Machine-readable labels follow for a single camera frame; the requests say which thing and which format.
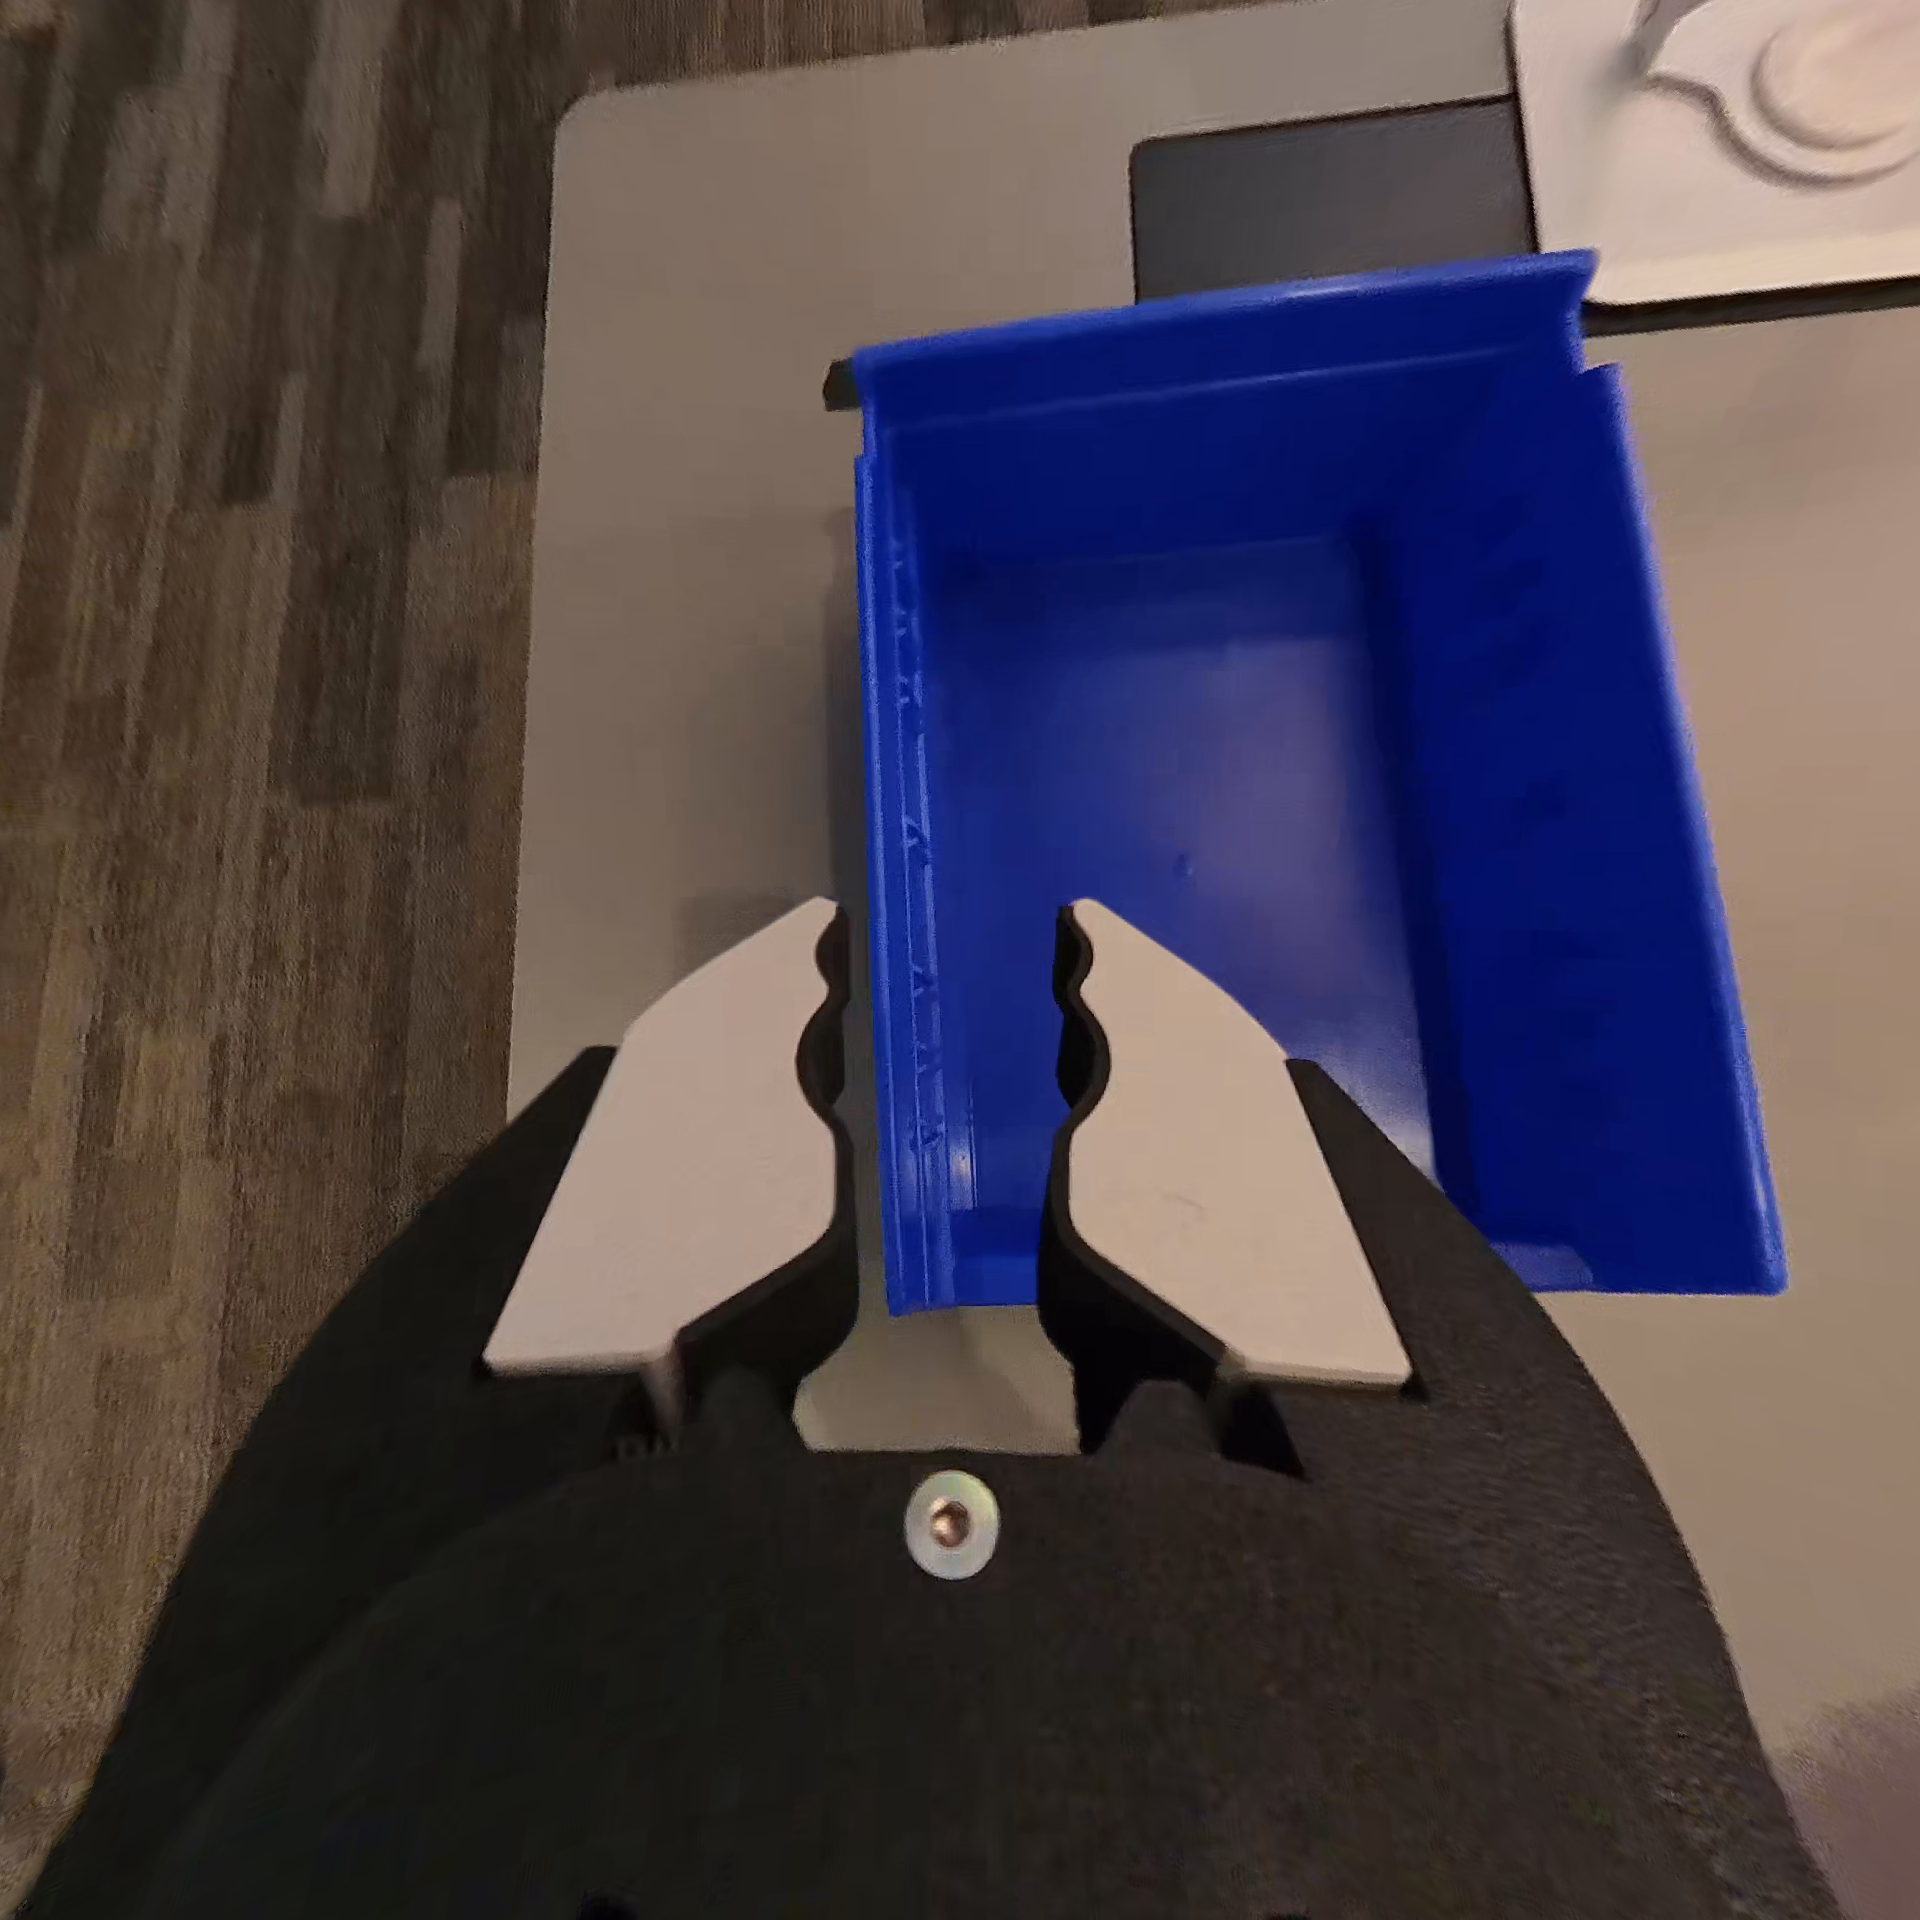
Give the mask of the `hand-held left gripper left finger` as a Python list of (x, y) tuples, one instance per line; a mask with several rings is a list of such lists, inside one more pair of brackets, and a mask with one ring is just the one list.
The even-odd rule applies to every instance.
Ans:
[(729, 1373), (796, 1405), (861, 1313), (847, 1005), (847, 908), (801, 897), (625, 1027), (483, 1343), (492, 1377), (632, 1377), (651, 1429)]

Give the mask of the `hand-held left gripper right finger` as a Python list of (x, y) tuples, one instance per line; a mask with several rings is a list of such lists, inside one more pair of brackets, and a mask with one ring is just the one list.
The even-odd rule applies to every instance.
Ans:
[(1057, 925), (1058, 1098), (1040, 1330), (1076, 1427), (1142, 1382), (1403, 1391), (1407, 1343), (1307, 1125), (1300, 1062), (1097, 897)]

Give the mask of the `blue plastic bin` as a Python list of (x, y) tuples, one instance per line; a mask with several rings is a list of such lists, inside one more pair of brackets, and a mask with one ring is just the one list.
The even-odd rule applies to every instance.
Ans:
[(1788, 1286), (1592, 273), (851, 353), (894, 1313), (1037, 1300), (1068, 897), (1325, 1067), (1522, 1286)]

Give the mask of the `black desk mat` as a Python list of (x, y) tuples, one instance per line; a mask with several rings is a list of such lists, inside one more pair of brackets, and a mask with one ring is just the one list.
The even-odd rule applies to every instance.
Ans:
[(1539, 245), (1513, 91), (1148, 137), (1126, 219), (1138, 302)]

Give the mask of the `white moulded tray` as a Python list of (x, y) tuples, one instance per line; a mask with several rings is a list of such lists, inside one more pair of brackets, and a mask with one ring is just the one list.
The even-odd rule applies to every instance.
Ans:
[(1916, 279), (1908, 0), (1517, 0), (1502, 31), (1539, 251), (1585, 251), (1600, 308)]

